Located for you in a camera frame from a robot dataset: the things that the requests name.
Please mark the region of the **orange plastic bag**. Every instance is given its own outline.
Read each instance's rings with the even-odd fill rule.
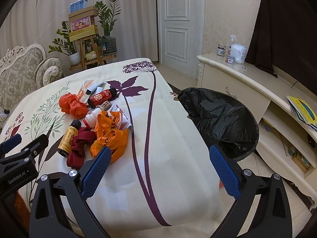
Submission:
[[[97,140],[90,147],[90,154],[93,158],[99,153],[103,146],[111,149],[111,163],[116,162],[126,150],[128,144],[129,130],[117,129],[121,112],[111,112],[113,117],[106,117],[107,112],[102,111],[97,116],[95,132]]]
[[[84,118],[89,111],[86,105],[79,101],[77,95],[69,92],[61,96],[58,104],[63,113],[70,114],[75,119]]]

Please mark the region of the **sofa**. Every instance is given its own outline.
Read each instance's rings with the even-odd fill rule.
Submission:
[[[60,79],[63,65],[57,57],[46,58],[39,44],[17,46],[0,59],[0,111],[13,111],[28,94]],[[0,132],[5,118],[0,118]]]

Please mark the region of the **red bottle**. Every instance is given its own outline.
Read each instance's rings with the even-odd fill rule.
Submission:
[[[115,88],[104,90],[99,94],[94,95],[88,99],[88,105],[95,109],[97,105],[101,105],[103,102],[110,100],[112,97],[117,95],[117,90]]]

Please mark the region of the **white door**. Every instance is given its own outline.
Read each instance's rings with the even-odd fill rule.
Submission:
[[[160,63],[197,78],[205,0],[158,0]]]

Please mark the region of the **cabinet drawer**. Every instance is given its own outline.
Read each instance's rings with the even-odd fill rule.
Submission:
[[[270,100],[243,82],[205,63],[201,87],[234,96],[244,104],[259,123]]]

